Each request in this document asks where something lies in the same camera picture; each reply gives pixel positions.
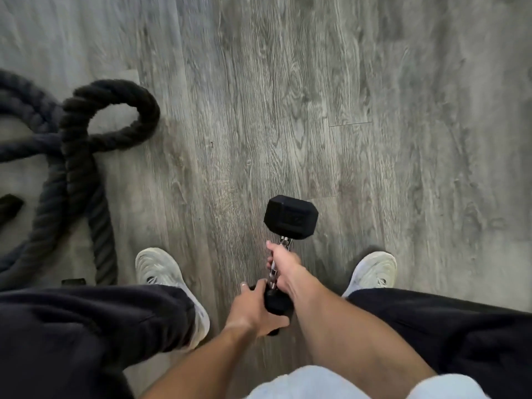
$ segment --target white shoe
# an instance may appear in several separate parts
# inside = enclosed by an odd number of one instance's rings
[[[194,333],[188,346],[183,347],[180,351],[188,352],[195,349],[207,336],[211,322],[203,305],[200,304],[185,284],[177,262],[162,249],[147,248],[138,253],[135,259],[135,268],[139,284],[161,284],[163,286],[177,287],[182,289],[192,300],[196,307]]]
[[[349,286],[342,294],[348,297],[361,288],[391,288],[395,285],[397,262],[388,252],[373,252],[356,265]]]

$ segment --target black object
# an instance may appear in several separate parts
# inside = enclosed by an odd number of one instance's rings
[[[251,286],[249,289],[254,290],[256,286]],[[266,285],[264,291],[264,306],[266,310],[274,315],[285,315],[289,318],[294,313],[294,303],[288,296],[279,289],[271,289]],[[276,336],[279,334],[279,329],[272,330],[268,336]]]
[[[532,392],[532,314],[396,288],[349,302],[389,324],[438,374],[473,378],[492,399]]]
[[[138,119],[119,131],[88,135],[92,117],[116,104],[137,108]],[[116,284],[113,227],[93,153],[127,149],[149,139],[160,116],[154,97],[131,81],[99,80],[77,88],[61,106],[29,80],[0,70],[0,114],[18,117],[34,133],[0,142],[0,163],[45,154],[49,170],[32,230],[0,257],[0,290],[26,286],[70,223],[83,214],[93,241],[96,283]]]
[[[5,195],[0,197],[0,227],[14,219],[23,205],[24,201],[17,196]]]
[[[86,286],[87,282],[85,279],[64,279],[61,281],[61,286],[70,287],[70,286]]]
[[[122,371],[186,346],[195,318],[169,286],[0,293],[2,397],[133,399]]]
[[[278,195],[268,202],[264,224],[274,234],[305,239],[314,234],[318,210],[309,201]]]

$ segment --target black pants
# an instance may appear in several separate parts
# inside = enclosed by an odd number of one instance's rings
[[[532,315],[397,289],[348,300],[392,326],[437,373],[469,375],[492,399],[532,392]],[[173,287],[2,293],[2,397],[131,398],[122,370],[187,345],[194,317]]]

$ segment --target thick twisted rope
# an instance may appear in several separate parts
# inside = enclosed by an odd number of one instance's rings
[[[117,104],[135,107],[138,119],[119,131],[88,135],[94,115]],[[100,80],[76,89],[61,106],[29,80],[0,70],[0,114],[18,117],[34,133],[0,142],[0,163],[45,154],[49,171],[26,241],[0,257],[0,290],[29,284],[81,214],[93,241],[96,283],[116,284],[111,216],[92,154],[127,149],[150,138],[160,117],[156,100],[133,82]]]

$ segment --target person's left hand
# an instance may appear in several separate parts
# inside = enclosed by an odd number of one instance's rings
[[[225,329],[244,328],[256,337],[261,337],[290,324],[288,316],[274,315],[266,310],[264,306],[266,279],[259,280],[253,291],[244,282],[240,284],[240,288],[241,294],[231,305]]]

